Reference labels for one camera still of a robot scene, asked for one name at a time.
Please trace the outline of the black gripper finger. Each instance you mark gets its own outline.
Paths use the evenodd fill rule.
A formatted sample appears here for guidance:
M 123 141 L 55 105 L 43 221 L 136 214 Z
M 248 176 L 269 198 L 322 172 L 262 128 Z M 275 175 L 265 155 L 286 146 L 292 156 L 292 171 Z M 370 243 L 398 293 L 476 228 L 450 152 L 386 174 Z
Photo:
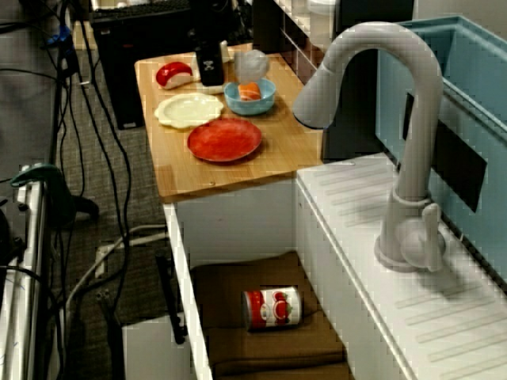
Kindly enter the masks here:
M 221 86 L 224 83 L 220 46 L 200 46 L 196 49 L 200 80 L 204 86 Z

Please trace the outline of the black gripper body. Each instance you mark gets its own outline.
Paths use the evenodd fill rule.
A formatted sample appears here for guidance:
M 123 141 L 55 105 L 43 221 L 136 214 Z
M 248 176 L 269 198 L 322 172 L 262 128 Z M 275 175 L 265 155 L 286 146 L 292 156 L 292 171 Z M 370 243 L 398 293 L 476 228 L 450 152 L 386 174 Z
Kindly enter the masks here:
M 219 17 L 195 17 L 193 20 L 193 40 L 199 47 L 219 46 L 226 39 L 226 25 Z

